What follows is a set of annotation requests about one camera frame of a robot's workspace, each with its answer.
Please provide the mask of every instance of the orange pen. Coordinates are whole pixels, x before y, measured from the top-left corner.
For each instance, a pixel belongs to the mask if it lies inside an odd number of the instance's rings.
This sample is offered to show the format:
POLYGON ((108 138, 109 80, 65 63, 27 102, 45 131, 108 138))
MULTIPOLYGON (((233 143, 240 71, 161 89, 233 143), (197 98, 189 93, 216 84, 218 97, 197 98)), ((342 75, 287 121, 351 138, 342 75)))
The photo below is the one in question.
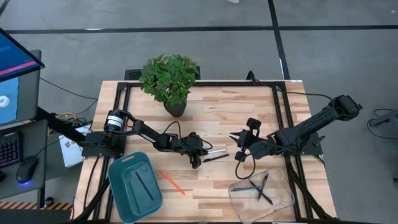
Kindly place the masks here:
POLYGON ((174 183, 174 181, 170 177, 168 177, 168 175, 164 171, 161 170, 160 172, 163 174, 164 177, 166 177, 167 180, 170 181, 170 183, 172 183, 174 185, 174 187, 177 190, 179 190, 181 192, 181 194, 185 195, 185 192, 176 183, 174 183))

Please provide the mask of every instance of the pen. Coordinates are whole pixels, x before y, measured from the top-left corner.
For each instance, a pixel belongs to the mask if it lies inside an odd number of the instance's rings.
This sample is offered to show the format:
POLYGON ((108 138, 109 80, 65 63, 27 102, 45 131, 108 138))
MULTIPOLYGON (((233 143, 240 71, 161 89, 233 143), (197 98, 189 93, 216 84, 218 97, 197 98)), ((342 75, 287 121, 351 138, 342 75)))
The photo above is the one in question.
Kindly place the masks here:
POLYGON ((264 187, 266 186, 267 179, 268 179, 268 174, 265 175, 264 178, 262 179, 262 185, 261 185, 261 189, 260 189, 260 192, 259 192, 259 196, 257 197, 257 201, 259 201, 260 198, 261 198, 261 193, 264 190, 264 187))
POLYGON ((174 187, 175 187, 179 192, 181 192, 181 194, 185 195, 185 192, 184 192, 176 183, 174 183, 174 181, 173 181, 170 177, 168 177, 168 175, 167 175, 164 171, 161 170, 160 172, 163 174, 164 177, 166 177, 167 180, 170 181, 170 183, 172 183, 172 185, 174 185, 174 187))
MULTIPOLYGON (((256 187, 256 190, 258 190, 259 192, 260 192, 260 189, 251 181, 251 180, 249 180, 249 182, 250 182, 250 184, 253 186, 253 187, 256 187)), ((271 205, 274 205, 273 203, 272 203, 272 200, 269 198, 269 197, 267 197, 264 193, 262 193, 262 192, 260 192, 261 193, 261 195, 271 204, 271 205)))
POLYGON ((225 155, 222 155, 222 156, 217 156, 217 157, 214 157, 214 158, 205 159, 203 162, 210 162, 210 161, 214 161, 216 159, 221 159, 221 158, 224 158, 224 157, 227 157, 227 156, 229 156, 229 154, 225 154, 225 155))
POLYGON ((232 189, 232 192, 237 192, 237 191, 241 191, 241 190, 252 190, 252 189, 256 189, 260 186, 254 186, 254 187, 237 187, 235 189, 232 189))
POLYGON ((141 185, 144 187, 145 191, 147 192, 148 196, 150 197, 151 200, 154 200, 154 198, 152 197, 152 195, 149 193, 149 190, 147 188, 147 186, 145 186, 144 182, 142 181, 141 177, 138 175, 137 171, 136 171, 136 175, 139 179, 139 182, 141 182, 141 185))

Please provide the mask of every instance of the green leaves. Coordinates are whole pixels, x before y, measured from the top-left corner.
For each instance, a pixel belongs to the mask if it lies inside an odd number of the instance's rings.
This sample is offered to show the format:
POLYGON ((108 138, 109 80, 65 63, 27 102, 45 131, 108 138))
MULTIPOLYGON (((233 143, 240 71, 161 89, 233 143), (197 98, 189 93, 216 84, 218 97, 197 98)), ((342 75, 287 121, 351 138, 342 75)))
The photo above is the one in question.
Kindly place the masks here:
POLYGON ((198 73, 196 63, 187 56, 163 54, 150 58, 141 70, 141 89, 155 96, 159 102, 178 105, 186 102, 188 90, 198 73))

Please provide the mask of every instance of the black pen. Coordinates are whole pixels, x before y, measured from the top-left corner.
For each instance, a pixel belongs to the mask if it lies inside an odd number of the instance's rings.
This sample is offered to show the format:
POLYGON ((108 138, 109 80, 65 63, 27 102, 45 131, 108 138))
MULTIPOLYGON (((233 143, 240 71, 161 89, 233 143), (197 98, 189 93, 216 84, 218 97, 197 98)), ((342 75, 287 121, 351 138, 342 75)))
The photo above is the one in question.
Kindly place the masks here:
POLYGON ((136 171, 136 175, 139 179, 139 182, 141 182, 141 185, 144 187, 145 191, 147 192, 148 196, 150 197, 151 200, 154 200, 154 198, 152 197, 152 195, 149 193, 149 190, 147 188, 147 186, 145 186, 144 182, 142 181, 141 177, 138 175, 137 171, 136 171))
POLYGON ((224 157, 227 157, 227 156, 229 156, 229 154, 225 154, 225 155, 222 155, 222 156, 217 156, 217 157, 214 157, 214 158, 205 159, 203 162, 210 162, 210 161, 214 161, 216 159, 221 159, 221 158, 224 158, 224 157))
MULTIPOLYGON (((256 187, 256 190, 258 190, 258 191, 260 192, 260 189, 259 189, 251 180, 249 180, 249 182, 250 182, 250 184, 251 184, 253 187, 256 187)), ((274 204, 272 203, 272 200, 271 200, 269 197, 267 197, 264 193, 261 193, 261 195, 262 195, 271 205, 274 205, 274 204)))
POLYGON ((261 189, 260 189, 260 192, 259 192, 259 196, 257 197, 257 201, 259 201, 260 198, 261 198, 261 193, 264 190, 264 187, 266 186, 267 179, 268 179, 268 174, 265 175, 264 178, 262 179, 262 185, 261 185, 261 189))

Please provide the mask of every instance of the desk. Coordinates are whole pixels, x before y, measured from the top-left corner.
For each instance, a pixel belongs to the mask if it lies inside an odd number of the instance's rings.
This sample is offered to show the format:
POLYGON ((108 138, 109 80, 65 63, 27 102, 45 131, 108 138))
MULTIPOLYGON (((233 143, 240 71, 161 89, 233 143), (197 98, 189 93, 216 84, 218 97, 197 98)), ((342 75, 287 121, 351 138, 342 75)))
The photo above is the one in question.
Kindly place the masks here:
MULTIPOLYGON (((118 82, 113 81, 102 84, 93 123, 95 131, 103 130, 108 111, 114 105, 117 85, 118 82)), ((286 81, 285 85, 287 91, 304 92, 301 82, 286 81)), ((262 121, 261 137, 279 129, 270 88, 264 86, 194 86, 190 91, 187 108, 181 118, 173 118, 164 110, 162 103, 154 101, 153 96, 145 94, 139 87, 131 88, 128 111, 158 132, 162 132, 170 122, 179 121, 182 136, 195 131, 203 139, 211 142, 215 149, 227 148, 227 152, 231 156, 202 164, 198 169, 193 170, 187 156, 158 152, 146 140, 138 136, 129 136, 125 155, 142 151, 149 156, 163 195, 163 204, 160 210, 140 222, 240 222, 228 195, 228 187, 239 181, 234 174, 237 164, 234 154, 239 149, 228 137, 229 133, 247 128, 246 121, 250 117, 262 121), (165 180, 159 170, 164 170, 184 189, 186 195, 183 196, 168 180, 165 180)), ((122 108, 123 99, 124 92, 122 91, 119 108, 122 108)), ((283 105, 281 95, 279 95, 279 101, 283 105)), ((306 96, 289 94, 289 103, 295 124, 310 117, 306 96)), ((285 126, 287 126, 283 108, 282 115, 285 126)), ((169 132, 176 133, 177 127, 172 126, 169 132)), ((323 164, 313 156, 302 156, 302 160, 309 191, 327 213, 335 216, 335 208, 323 164)), ((94 161, 95 158, 88 158, 83 163, 75 197, 76 215, 83 210, 88 177, 94 161)), ((88 192, 88 202, 98 189, 102 162, 103 158, 99 160, 94 170, 88 192)), ((252 166, 252 160, 247 159, 239 169, 240 175, 248 175, 252 166)), ((256 167, 255 174, 271 167, 285 170, 285 161, 282 156, 267 156, 256 161, 256 167)), ((108 193, 105 192, 99 218, 104 218, 107 198, 108 193)), ((299 191, 298 200, 300 204, 303 204, 299 191)), ((300 205, 300 208, 302 216, 305 217, 304 206, 300 205)), ((293 208, 289 207, 275 212, 261 221, 294 220, 293 208)), ((120 222, 115 205, 113 205, 111 222, 120 222)))
MULTIPOLYGON (((22 155, 23 157, 34 156, 37 152, 47 145, 47 122, 35 121, 29 124, 24 124, 18 127, 13 127, 0 131, 0 135, 8 134, 14 131, 21 133, 22 155)), ((7 166, 1 170, 7 175, 0 183, 0 198, 11 197, 13 195, 30 192, 38 189, 37 206, 44 206, 44 190, 45 190, 45 167, 47 150, 44 149, 37 157, 39 163, 34 171, 32 179, 28 184, 20 184, 16 179, 16 174, 19 165, 17 164, 7 166)))

